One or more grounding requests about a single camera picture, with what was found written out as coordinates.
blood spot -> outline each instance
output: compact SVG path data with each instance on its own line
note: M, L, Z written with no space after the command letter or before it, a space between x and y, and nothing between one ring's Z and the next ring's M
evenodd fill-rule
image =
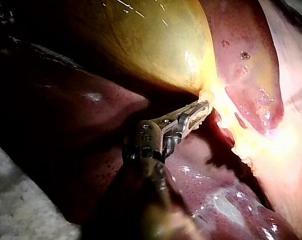
M228 41L226 41L226 40L223 39L223 41L222 41L222 47L225 47L226 45L230 46L230 43Z
M240 119L239 115L236 112L234 113L234 115L235 115L237 121L239 122L240 126L244 129L246 129L247 127L246 127L245 123Z

